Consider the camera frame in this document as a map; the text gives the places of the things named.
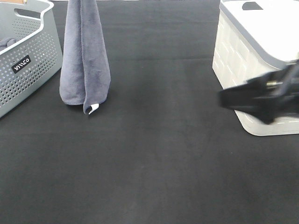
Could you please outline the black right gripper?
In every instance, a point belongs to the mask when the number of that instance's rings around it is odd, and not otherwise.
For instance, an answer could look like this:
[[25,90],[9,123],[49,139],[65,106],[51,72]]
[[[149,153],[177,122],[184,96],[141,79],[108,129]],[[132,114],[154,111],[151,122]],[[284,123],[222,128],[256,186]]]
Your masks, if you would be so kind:
[[299,62],[286,65],[282,70],[267,72],[246,81],[245,85],[218,92],[218,103],[227,109],[248,106],[247,114],[265,124],[280,117],[299,117]]

